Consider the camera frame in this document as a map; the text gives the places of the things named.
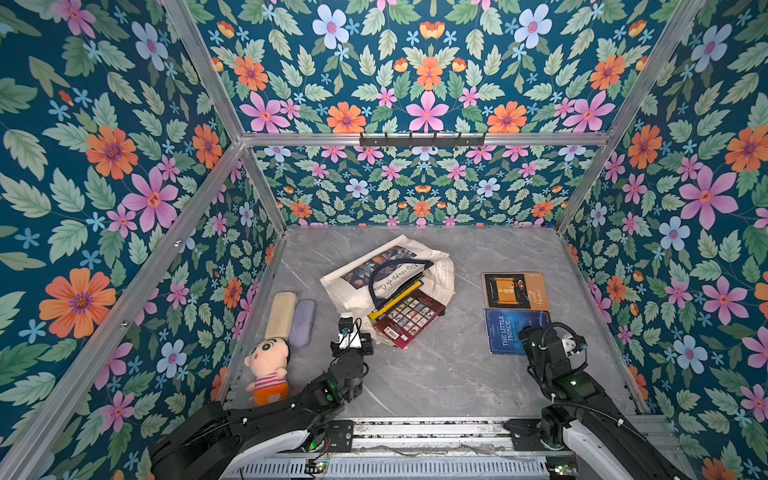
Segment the cream canvas tote bag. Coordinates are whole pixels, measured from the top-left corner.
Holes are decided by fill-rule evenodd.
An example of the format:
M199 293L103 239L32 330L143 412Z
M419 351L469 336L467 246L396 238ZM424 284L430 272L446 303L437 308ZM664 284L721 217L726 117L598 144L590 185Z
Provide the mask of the cream canvas tote bag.
M341 314L362 321L362 331L379 344L384 340L367 315L395 294L403 285L421 279L418 288L443 305L455 294L454 263L449 254L435 250L405 235L375 248L320 279L329 298Z

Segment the dark red stamp book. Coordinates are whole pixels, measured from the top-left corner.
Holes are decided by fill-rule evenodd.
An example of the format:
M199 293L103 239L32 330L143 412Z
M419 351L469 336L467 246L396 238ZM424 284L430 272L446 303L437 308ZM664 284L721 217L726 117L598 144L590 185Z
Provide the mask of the dark red stamp book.
M384 340L405 350L445 310L445 305L416 289L392 304L374 327Z

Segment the blue Little Prince book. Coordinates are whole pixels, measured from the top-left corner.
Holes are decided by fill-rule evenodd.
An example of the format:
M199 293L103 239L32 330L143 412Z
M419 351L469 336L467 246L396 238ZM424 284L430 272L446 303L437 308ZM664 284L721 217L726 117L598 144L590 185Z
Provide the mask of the blue Little Prince book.
M524 355L519 334L525 327L544 328L550 323L546 311L485 309L489 350L494 355Z

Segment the brown cover book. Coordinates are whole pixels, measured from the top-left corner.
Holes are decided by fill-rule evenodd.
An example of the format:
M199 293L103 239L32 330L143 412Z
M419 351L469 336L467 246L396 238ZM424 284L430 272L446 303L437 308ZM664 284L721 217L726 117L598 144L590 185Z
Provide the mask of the brown cover book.
M539 272L483 273L482 280L489 309L551 310L545 278Z

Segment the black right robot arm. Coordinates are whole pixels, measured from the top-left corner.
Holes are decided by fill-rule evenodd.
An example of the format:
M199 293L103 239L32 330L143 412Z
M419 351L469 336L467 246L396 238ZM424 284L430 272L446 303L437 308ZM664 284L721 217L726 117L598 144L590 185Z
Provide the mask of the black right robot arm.
M541 411L538 436L549 448L566 447L603 479L685 479L618 409L603 386L572 358L587 353L585 338L554 322L519 333L527 371L550 404Z

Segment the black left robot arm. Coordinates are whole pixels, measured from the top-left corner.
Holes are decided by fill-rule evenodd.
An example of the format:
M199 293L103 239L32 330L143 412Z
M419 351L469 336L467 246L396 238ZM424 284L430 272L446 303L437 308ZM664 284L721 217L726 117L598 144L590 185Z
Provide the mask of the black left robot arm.
M368 333L355 340L358 347L338 348L328 369L290 398L243 409L226 410L219 402L201 407L151 451L152 475L221 479L277 453L312 451L329 422L362 394L373 342Z

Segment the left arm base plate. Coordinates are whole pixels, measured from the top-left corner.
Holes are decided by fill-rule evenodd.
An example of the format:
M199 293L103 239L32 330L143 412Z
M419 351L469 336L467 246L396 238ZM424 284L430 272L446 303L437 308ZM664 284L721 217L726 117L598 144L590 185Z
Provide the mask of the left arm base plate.
M319 454L328 452L347 453L352 450L355 422L352 420L334 420L311 433L308 452Z

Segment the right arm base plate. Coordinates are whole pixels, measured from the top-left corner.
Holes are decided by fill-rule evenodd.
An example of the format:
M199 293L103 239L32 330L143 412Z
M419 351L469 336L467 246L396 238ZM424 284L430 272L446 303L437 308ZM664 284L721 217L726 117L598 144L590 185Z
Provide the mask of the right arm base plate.
M511 418L502 423L516 451L563 451L566 447L542 434L540 421L534 418Z

